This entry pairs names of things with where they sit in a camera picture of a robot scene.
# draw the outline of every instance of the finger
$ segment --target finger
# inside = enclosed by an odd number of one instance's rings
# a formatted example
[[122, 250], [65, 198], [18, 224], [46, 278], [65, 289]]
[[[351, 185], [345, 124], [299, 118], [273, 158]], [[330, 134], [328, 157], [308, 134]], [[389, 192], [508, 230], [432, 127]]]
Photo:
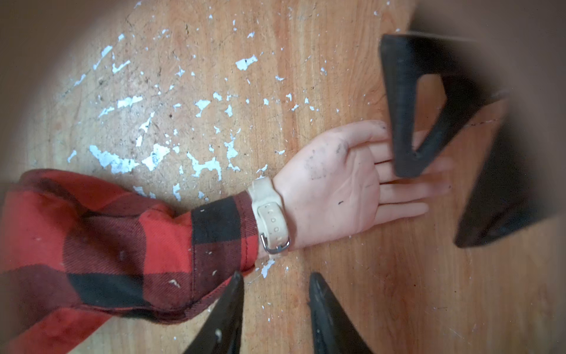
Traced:
[[[423, 171], [423, 174], [448, 171], [453, 167], [454, 162], [450, 157], [439, 157]], [[395, 175], [395, 169], [391, 161], [377, 164], [375, 165], [375, 169], [378, 171], [380, 183], [387, 183], [399, 179], [399, 177]]]
[[374, 225], [387, 223], [403, 217], [423, 215], [428, 211], [427, 203], [384, 204], [378, 207]]
[[[427, 130], [417, 131], [413, 134], [413, 150], [418, 147], [425, 140]], [[372, 143], [368, 144], [371, 154], [374, 156], [374, 163], [382, 163], [384, 161], [391, 160], [393, 158], [393, 149], [391, 146], [391, 141]]]
[[361, 121], [356, 123], [347, 124], [338, 128], [328, 131], [340, 136], [348, 143], [349, 148], [367, 142], [378, 142], [387, 140], [389, 132], [387, 124], [382, 121]]
[[405, 203], [417, 199], [434, 197], [446, 194], [452, 185], [446, 182], [440, 183], [414, 183], [414, 184], [388, 184], [379, 187], [379, 203]]

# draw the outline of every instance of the red plaid sleeve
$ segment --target red plaid sleeve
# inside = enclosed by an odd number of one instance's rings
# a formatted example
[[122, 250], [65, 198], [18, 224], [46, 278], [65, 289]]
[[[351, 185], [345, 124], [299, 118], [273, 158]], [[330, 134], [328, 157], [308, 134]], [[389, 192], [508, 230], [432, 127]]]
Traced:
[[246, 192], [175, 217], [98, 178], [33, 170], [1, 223], [0, 340], [17, 353], [68, 352], [111, 315], [186, 321], [258, 254]]

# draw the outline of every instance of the metal buckle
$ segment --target metal buckle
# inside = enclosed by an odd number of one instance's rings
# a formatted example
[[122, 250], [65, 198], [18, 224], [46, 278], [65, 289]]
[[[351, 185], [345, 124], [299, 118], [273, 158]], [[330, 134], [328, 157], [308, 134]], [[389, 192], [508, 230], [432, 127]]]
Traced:
[[267, 237], [265, 236], [265, 234], [263, 232], [261, 233], [260, 238], [261, 238], [261, 244], [263, 245], [263, 248], [269, 254], [281, 253], [281, 252], [285, 251], [287, 248], [289, 248], [289, 246], [291, 245], [291, 240], [287, 239], [287, 243], [285, 245], [279, 245], [275, 248], [269, 248], [269, 246], [267, 245], [267, 243], [268, 243]]

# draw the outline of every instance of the wooden floor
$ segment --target wooden floor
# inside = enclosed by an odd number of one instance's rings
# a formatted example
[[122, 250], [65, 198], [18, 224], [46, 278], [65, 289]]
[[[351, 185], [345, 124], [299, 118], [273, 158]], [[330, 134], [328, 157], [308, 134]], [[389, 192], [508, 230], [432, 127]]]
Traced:
[[[414, 6], [411, 0], [123, 1], [77, 34], [30, 96], [4, 174], [15, 180], [32, 168], [85, 173], [130, 190], [143, 187], [179, 212], [241, 191], [261, 174], [273, 177], [326, 129], [388, 121], [379, 39], [403, 33]], [[247, 70], [237, 67], [252, 56], [257, 62]], [[120, 108], [127, 97], [143, 99]], [[199, 100], [211, 101], [201, 114]], [[420, 129], [431, 125], [442, 101], [438, 80], [424, 78]], [[504, 109], [504, 103], [486, 107], [447, 148], [456, 162], [446, 174], [454, 191], [433, 201], [426, 216], [293, 252], [265, 279], [260, 271], [247, 276], [242, 352], [312, 352], [313, 271], [323, 274], [375, 353], [555, 352], [564, 299], [553, 251], [557, 221], [488, 247], [452, 244]], [[149, 117], [147, 132], [139, 129]], [[238, 155], [228, 160], [232, 142]], [[154, 144], [171, 150], [150, 171], [141, 161]], [[90, 146], [140, 165], [112, 174]], [[201, 164], [215, 157], [222, 180], [208, 170], [193, 177], [187, 151]], [[74, 352], [180, 353], [207, 315], [177, 326], [115, 318]]]

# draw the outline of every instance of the black plastic piece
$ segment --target black plastic piece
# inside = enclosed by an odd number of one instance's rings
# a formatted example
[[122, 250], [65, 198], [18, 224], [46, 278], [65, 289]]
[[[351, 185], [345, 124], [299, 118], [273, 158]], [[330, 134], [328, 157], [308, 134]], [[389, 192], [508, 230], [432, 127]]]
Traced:
[[315, 354], [371, 354], [320, 273], [308, 288]]
[[243, 308], [244, 283], [236, 272], [185, 354], [240, 353]]
[[[473, 75], [460, 64], [454, 48], [474, 45], [471, 41], [424, 34], [381, 37], [379, 50], [397, 176], [418, 177], [481, 107], [504, 96], [504, 91], [470, 79]], [[414, 150], [417, 82], [426, 74], [441, 76], [446, 103], [424, 142]]]
[[481, 246], [553, 214], [536, 193], [523, 148], [505, 119], [475, 182], [454, 243]]

